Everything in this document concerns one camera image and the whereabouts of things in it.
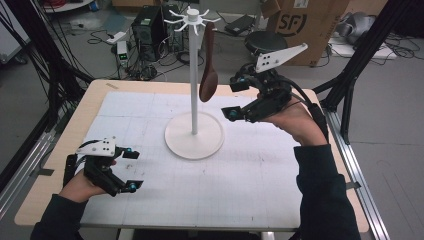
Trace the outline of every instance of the round white base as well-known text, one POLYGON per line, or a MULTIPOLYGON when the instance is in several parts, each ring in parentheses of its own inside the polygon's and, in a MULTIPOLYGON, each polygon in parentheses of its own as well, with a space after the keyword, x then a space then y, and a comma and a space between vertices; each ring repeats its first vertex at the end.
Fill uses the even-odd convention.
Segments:
POLYGON ((218 151, 224 142, 224 131, 219 121, 210 114, 198 112, 197 134, 192 134, 191 112, 169 121, 165 130, 168 147, 180 157, 202 159, 218 151))

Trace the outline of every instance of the white paper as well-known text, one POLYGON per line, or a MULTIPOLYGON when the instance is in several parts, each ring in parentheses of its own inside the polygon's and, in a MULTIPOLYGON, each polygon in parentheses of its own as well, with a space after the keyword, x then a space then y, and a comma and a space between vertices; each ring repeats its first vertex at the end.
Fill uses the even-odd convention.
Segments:
POLYGON ((269 123, 230 122, 221 108, 245 106, 248 97, 214 96, 199 111, 215 116, 225 131, 221 149, 187 160, 168 149, 164 131, 189 112, 190 96, 111 92, 85 141, 115 136, 117 145, 140 152, 117 159, 113 173, 124 182, 143 180, 136 193, 92 198, 83 224, 122 227, 279 229, 299 227, 298 165, 288 134, 269 123))

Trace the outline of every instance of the white bracket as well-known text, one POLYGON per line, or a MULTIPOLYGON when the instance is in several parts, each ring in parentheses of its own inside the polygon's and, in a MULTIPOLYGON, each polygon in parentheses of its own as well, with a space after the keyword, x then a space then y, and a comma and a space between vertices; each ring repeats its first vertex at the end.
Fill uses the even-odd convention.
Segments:
POLYGON ((115 138, 105 138, 104 140, 78 148, 77 153, 90 156, 113 157, 115 155, 115 146, 115 138))
POLYGON ((308 44, 302 43, 299 46, 283 49, 280 51, 260 54, 258 57, 258 62, 256 63, 256 72, 260 73, 278 67, 299 53, 305 51, 307 48, 308 44))

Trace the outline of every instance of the brown spoon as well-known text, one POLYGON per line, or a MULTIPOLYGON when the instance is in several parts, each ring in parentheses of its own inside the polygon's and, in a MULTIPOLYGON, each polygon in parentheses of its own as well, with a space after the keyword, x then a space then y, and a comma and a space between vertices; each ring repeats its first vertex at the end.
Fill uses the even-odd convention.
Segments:
POLYGON ((212 66, 212 53, 215 24, 208 22, 205 28, 205 43, 206 43, 206 66, 203 71, 202 81, 200 82, 199 98, 202 102, 207 102, 215 94, 218 86, 218 74, 212 66))

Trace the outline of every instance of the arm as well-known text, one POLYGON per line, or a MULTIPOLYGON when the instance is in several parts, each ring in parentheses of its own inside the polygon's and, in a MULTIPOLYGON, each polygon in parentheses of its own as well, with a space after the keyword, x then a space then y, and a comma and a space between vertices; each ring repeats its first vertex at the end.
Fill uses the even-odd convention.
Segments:
POLYGON ((299 163, 297 184, 302 239, 360 239, 355 213, 346 196, 346 183, 338 174, 323 133, 297 100, 264 119, 288 132, 302 146, 295 147, 299 163))
POLYGON ((103 193, 80 171, 58 195, 53 194, 40 222, 34 226, 31 240, 78 239, 79 223, 88 199, 103 193))

